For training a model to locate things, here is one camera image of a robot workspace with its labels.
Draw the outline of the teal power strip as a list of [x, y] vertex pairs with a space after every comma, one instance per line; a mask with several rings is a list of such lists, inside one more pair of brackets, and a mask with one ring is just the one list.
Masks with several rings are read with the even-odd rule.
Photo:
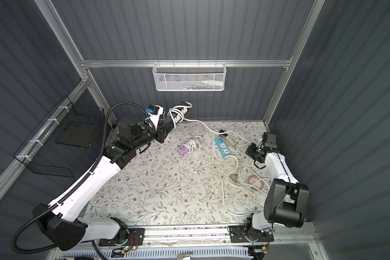
[[215, 139], [215, 143], [216, 143], [217, 148], [219, 149], [219, 152], [223, 158], [226, 158], [227, 156], [231, 155], [229, 148], [227, 147], [224, 139], [221, 136], [218, 136]]

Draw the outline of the black power strip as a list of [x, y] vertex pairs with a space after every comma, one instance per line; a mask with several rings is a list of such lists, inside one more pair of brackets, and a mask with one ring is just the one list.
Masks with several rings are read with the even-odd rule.
[[192, 105], [188, 102], [181, 102], [180, 104], [170, 108], [166, 114], [165, 122], [170, 124], [175, 129], [177, 124], [184, 120], [185, 114]]

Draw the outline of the purple power strip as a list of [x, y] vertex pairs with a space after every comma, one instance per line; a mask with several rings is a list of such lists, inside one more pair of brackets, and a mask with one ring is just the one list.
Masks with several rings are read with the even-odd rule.
[[181, 156], [185, 156], [186, 154], [190, 153], [190, 149], [186, 146], [180, 146], [178, 147], [177, 149], [178, 153], [181, 155]]

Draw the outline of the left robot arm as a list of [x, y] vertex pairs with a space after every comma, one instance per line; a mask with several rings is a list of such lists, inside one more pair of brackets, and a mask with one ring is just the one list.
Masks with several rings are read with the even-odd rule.
[[126, 241], [127, 225], [120, 219], [108, 217], [103, 221], [92, 221], [79, 214], [90, 199], [152, 141], [163, 143], [182, 117], [168, 115], [159, 121], [159, 116], [151, 115], [149, 121], [156, 127], [151, 128], [143, 121], [129, 122], [125, 126], [118, 124], [118, 137], [104, 144], [90, 169], [59, 197], [34, 209], [33, 221], [52, 241], [51, 248], [67, 251], [79, 243], [97, 239], [113, 239], [118, 244]]

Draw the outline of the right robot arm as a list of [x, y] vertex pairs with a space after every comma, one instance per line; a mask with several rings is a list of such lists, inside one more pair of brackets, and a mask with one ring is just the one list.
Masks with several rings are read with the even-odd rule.
[[254, 166], [268, 169], [273, 178], [263, 210], [247, 218], [246, 231], [264, 231], [274, 224], [300, 228], [305, 222], [309, 188], [293, 176], [276, 139], [276, 134], [264, 132], [259, 144], [250, 144], [246, 151]]

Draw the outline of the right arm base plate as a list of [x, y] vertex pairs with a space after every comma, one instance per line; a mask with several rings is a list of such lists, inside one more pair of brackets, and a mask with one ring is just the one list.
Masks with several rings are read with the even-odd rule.
[[232, 225], [227, 227], [232, 243], [270, 243], [274, 241], [274, 235], [270, 229], [261, 231], [253, 228], [247, 229], [244, 225]]

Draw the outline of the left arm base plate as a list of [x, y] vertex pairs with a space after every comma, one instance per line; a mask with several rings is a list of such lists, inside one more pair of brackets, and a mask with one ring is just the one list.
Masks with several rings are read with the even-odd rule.
[[100, 239], [98, 246], [100, 247], [138, 247], [143, 244], [145, 237], [144, 228], [128, 228], [120, 229], [118, 234], [113, 239]]

